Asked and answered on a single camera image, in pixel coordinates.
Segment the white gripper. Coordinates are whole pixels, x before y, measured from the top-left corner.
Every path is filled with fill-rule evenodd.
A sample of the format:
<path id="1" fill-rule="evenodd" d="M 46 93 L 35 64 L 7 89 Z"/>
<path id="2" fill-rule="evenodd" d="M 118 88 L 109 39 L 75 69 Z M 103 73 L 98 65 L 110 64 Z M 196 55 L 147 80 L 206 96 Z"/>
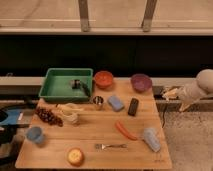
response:
<path id="1" fill-rule="evenodd" d="M 185 87 L 179 87 L 171 89 L 167 92 L 165 92 L 162 95 L 163 98 L 165 99 L 175 99 L 176 97 L 179 98 L 179 100 L 182 102 L 180 108 L 179 108 L 179 112 L 184 112 L 185 110 L 187 110 L 191 104 L 188 104 L 190 102 L 190 97 L 186 91 Z"/>

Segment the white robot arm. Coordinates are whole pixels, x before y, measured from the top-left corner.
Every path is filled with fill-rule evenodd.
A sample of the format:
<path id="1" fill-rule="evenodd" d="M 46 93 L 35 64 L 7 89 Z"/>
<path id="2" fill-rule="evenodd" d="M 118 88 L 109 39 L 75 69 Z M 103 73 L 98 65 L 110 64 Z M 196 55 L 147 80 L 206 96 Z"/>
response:
<path id="1" fill-rule="evenodd" d="M 180 112 L 188 109 L 202 98 L 213 95 L 213 69 L 200 71 L 196 78 L 179 88 L 165 92 L 162 97 L 167 101 L 178 98 L 181 101 Z"/>

